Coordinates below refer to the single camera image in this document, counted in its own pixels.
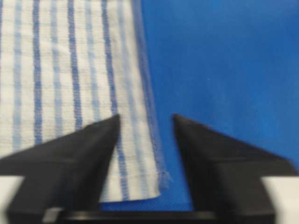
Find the white fabric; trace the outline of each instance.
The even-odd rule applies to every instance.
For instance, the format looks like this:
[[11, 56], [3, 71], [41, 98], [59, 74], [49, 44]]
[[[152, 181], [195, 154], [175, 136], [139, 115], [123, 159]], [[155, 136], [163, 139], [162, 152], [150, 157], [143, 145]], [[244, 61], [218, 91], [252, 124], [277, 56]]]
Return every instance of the white fabric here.
[[0, 0], [0, 156], [121, 115], [102, 201], [160, 194], [130, 0]]

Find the black plastic jaw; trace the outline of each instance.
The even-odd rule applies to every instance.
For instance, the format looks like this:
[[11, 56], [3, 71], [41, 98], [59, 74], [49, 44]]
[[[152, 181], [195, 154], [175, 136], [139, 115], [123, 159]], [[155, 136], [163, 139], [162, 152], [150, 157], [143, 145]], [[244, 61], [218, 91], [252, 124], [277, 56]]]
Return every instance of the black plastic jaw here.
[[297, 176], [290, 162], [182, 116], [173, 122], [195, 211], [95, 211], [119, 135], [119, 116], [114, 116], [0, 160], [0, 175], [25, 176], [7, 210], [10, 223], [44, 218], [52, 224], [145, 219], [274, 224], [276, 211], [261, 178]]
[[182, 116], [173, 120], [195, 209], [230, 223], [273, 224], [276, 212], [261, 178], [296, 176], [291, 163]]

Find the blue stripe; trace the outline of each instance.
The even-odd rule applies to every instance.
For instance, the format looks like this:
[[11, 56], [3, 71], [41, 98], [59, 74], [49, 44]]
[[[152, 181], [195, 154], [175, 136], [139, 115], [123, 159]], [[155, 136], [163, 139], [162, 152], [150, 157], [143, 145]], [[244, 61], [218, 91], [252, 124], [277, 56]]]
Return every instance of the blue stripe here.
[[81, 97], [79, 72], [76, 52], [76, 38], [75, 38], [75, 19], [74, 19], [74, 0], [68, 0], [68, 20], [69, 20], [69, 46], [71, 53], [71, 74], [73, 85], [74, 98], [74, 114], [75, 114], [75, 128], [76, 130], [82, 127], [82, 112], [81, 112]]
[[34, 55], [34, 138], [42, 142], [42, 78], [39, 48], [39, 0], [33, 1], [33, 55]]
[[92, 105], [93, 105], [93, 118], [95, 121], [100, 119], [100, 101], [98, 97], [98, 84], [97, 84], [97, 70], [94, 66], [94, 49], [93, 49], [93, 26], [91, 19], [90, 1], [85, 1], [85, 16], [86, 16], [86, 36], [88, 47], [88, 59], [90, 68], [90, 83], [92, 91]]
[[147, 112], [147, 121], [149, 124], [149, 133], [151, 137], [151, 142], [154, 149], [154, 157], [156, 162], [157, 171], [159, 173], [159, 189], [164, 190], [167, 186], [168, 175], [166, 172], [166, 167], [164, 159], [161, 153], [161, 142], [158, 133], [157, 117], [154, 104], [154, 95], [151, 88], [150, 81], [150, 71], [147, 59], [146, 42], [144, 37], [144, 29], [142, 22], [142, 6], [140, 0], [135, 0], [132, 4], [133, 15], [134, 15], [134, 26], [135, 35], [137, 40], [137, 50], [138, 50], [138, 63], [139, 69], [142, 76], [142, 86], [145, 93], [145, 106]]
[[[112, 114], [117, 113], [117, 102], [116, 94], [114, 88], [114, 70], [112, 66], [112, 55], [111, 55], [111, 43], [109, 34], [109, 20], [107, 15], [107, 0], [101, 2], [102, 7], [102, 22], [103, 22], [103, 33], [105, 40], [105, 54], [106, 54], [106, 70], [108, 75], [109, 89], [110, 89], [110, 100], [111, 100], [111, 111]], [[127, 180], [127, 168], [124, 152], [121, 144], [121, 136], [119, 137], [118, 143], [116, 145], [118, 153], [118, 166], [121, 174], [121, 193], [123, 201], [129, 200], [128, 192], [128, 180]]]
[[126, 90], [128, 95], [128, 101], [129, 101], [129, 107], [130, 110], [130, 118], [132, 121], [133, 126], [133, 136], [134, 136], [134, 145], [135, 145], [135, 153], [138, 161], [138, 169], [140, 173], [140, 184], [142, 189], [142, 195], [144, 197], [148, 197], [148, 185], [147, 185], [147, 179], [146, 179], [146, 170], [143, 165], [143, 159], [142, 159], [142, 146], [140, 144], [140, 132], [139, 128], [136, 125], [138, 123], [137, 116], [136, 116], [136, 105], [133, 98], [132, 93], [132, 83], [129, 77], [130, 74], [130, 62], [129, 62], [129, 54], [128, 49], [126, 45], [126, 34], [124, 29], [124, 21], [123, 21], [123, 6], [122, 1], [118, 1], [118, 7], [117, 7], [117, 14], [118, 14], [118, 20], [119, 20], [119, 26], [120, 26], [120, 36], [121, 36], [121, 54], [122, 54], [122, 66], [124, 69], [124, 76], [125, 76], [125, 82], [126, 82]]
[[60, 83], [60, 67], [59, 67], [59, 50], [57, 46], [57, 3], [56, 0], [51, 2], [51, 41], [52, 41], [52, 60], [53, 60], [53, 85], [54, 85], [54, 107], [55, 107], [55, 134], [61, 136], [63, 134], [62, 120], [62, 98]]
[[21, 14], [22, 2], [17, 0], [14, 11], [14, 111], [13, 111], [13, 150], [21, 148]]

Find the fabric edge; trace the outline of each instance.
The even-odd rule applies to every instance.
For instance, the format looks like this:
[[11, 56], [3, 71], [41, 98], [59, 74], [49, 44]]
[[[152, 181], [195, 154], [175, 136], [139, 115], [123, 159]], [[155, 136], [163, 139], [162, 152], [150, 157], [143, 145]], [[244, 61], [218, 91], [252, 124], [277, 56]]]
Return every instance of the fabric edge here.
[[157, 124], [157, 115], [155, 110], [154, 94], [152, 91], [152, 84], [150, 79], [150, 69], [148, 65], [147, 47], [142, 18], [142, 3], [141, 0], [135, 0], [131, 2], [131, 5], [134, 17], [135, 37], [137, 41], [138, 65], [142, 77], [142, 87], [144, 91], [144, 101], [146, 106], [147, 120], [149, 124], [150, 137], [154, 150], [155, 162], [157, 170], [159, 172], [158, 188], [159, 192], [162, 193], [162, 191], [167, 189], [169, 186], [168, 182], [170, 180], [170, 175], [166, 171], [166, 165], [164, 163], [164, 157], [162, 154], [161, 140]]

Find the blue fabric background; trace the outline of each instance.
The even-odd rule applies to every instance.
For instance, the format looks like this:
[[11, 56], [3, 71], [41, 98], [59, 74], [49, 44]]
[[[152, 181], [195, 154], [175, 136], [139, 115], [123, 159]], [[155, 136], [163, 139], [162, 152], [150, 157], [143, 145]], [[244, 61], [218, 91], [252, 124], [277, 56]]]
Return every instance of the blue fabric background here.
[[172, 136], [180, 113], [299, 165], [299, 1], [143, 0], [169, 188], [104, 210], [191, 210]]

